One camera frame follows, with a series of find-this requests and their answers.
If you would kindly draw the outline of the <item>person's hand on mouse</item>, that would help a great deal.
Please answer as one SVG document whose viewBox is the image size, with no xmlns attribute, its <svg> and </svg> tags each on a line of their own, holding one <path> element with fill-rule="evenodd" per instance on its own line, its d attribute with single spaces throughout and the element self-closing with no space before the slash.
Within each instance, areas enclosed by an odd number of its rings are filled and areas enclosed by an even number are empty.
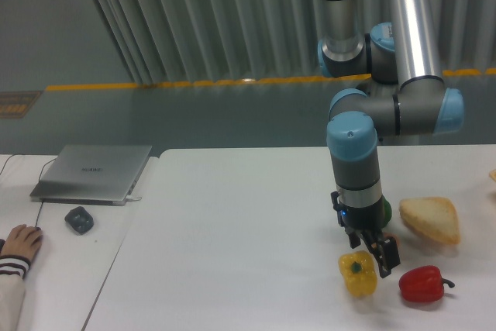
<svg viewBox="0 0 496 331">
<path fill-rule="evenodd" d="M 19 258 L 32 264 L 40 250 L 33 245 L 36 238 L 36 228 L 26 224 L 13 228 L 1 248 L 1 258 Z"/>
</svg>

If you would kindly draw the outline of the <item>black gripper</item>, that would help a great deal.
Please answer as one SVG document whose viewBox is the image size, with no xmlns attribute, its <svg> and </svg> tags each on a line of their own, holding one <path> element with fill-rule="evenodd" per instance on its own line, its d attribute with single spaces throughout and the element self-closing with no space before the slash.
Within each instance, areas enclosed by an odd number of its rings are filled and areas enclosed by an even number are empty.
<svg viewBox="0 0 496 331">
<path fill-rule="evenodd" d="M 377 262 L 380 277 L 385 278 L 400 264 L 400 257 L 399 253 L 387 255 L 384 252 L 382 197 L 373 205 L 355 208 L 342 203 L 337 191 L 331 194 L 332 207 L 336 211 L 338 224 L 344 228 L 349 237 L 350 247 L 355 249 L 364 242 Z"/>
</svg>

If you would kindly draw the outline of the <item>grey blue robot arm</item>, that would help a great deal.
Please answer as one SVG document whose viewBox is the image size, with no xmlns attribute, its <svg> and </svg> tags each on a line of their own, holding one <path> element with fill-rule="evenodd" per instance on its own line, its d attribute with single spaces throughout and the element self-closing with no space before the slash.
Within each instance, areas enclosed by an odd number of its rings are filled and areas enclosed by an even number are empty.
<svg viewBox="0 0 496 331">
<path fill-rule="evenodd" d="M 339 91 L 329 107 L 326 143 L 336 190 L 332 206 L 351 247 L 365 245 L 381 277 L 400 263 L 394 239 L 383 234 L 385 199 L 377 145 L 385 136 L 448 133 L 461 128 L 460 91 L 442 78 L 429 0 L 387 0 L 390 21 L 361 33 L 356 0 L 325 0 L 331 30 L 317 47 L 322 73 L 329 78 L 369 74 L 392 91 L 373 95 Z"/>
</svg>

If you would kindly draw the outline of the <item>striped sleeve forearm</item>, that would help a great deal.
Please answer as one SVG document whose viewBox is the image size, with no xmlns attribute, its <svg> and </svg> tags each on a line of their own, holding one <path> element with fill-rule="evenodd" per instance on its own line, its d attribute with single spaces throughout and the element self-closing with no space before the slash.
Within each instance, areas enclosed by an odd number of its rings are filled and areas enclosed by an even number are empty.
<svg viewBox="0 0 496 331">
<path fill-rule="evenodd" d="M 1 254 L 1 330 L 17 330 L 30 267 L 23 256 Z"/>
</svg>

